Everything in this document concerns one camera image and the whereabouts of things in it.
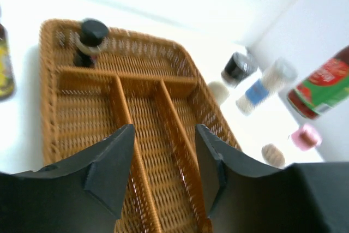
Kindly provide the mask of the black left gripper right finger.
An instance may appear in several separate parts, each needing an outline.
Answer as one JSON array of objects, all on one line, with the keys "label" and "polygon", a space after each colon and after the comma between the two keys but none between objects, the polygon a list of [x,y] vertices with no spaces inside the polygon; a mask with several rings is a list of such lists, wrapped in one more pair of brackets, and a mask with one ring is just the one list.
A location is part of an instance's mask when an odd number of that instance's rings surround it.
[{"label": "black left gripper right finger", "polygon": [[278,169],[235,149],[203,124],[195,144],[214,232],[348,232],[348,163]]}]

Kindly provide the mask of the yellow cap sauce bottle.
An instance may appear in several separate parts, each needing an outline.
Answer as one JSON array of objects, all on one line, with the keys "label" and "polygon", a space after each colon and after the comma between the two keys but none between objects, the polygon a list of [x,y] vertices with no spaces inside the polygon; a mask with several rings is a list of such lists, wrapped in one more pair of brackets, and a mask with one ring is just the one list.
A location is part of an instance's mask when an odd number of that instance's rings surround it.
[{"label": "yellow cap sauce bottle", "polygon": [[348,98],[348,46],[301,81],[287,95],[304,118],[315,120]]}]

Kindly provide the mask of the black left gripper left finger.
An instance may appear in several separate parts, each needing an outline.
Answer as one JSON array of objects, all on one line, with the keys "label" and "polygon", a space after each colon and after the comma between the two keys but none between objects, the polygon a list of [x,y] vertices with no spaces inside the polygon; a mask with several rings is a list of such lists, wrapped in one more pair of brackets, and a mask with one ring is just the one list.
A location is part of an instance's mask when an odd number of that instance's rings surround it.
[{"label": "black left gripper left finger", "polygon": [[1,232],[113,232],[134,154],[126,124],[38,171],[1,173]]}]

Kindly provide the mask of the small black cap bottle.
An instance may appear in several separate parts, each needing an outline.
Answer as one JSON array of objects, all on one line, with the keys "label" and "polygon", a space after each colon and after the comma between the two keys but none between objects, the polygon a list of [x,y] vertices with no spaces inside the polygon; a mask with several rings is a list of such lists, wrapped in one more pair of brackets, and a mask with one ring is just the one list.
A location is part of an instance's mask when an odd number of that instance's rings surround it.
[{"label": "small black cap bottle", "polygon": [[103,41],[108,36],[108,27],[96,19],[84,19],[77,38],[73,63],[77,67],[94,68],[103,50]]}]

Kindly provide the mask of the black cap salt grinder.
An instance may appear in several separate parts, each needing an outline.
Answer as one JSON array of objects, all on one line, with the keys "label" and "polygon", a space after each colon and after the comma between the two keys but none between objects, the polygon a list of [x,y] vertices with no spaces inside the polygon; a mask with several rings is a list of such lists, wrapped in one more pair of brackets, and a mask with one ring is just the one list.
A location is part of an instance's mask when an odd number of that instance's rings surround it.
[{"label": "black cap salt grinder", "polygon": [[221,106],[230,96],[230,90],[236,88],[258,69],[258,64],[252,55],[234,52],[221,71],[220,79],[211,81],[208,88],[215,102]]}]

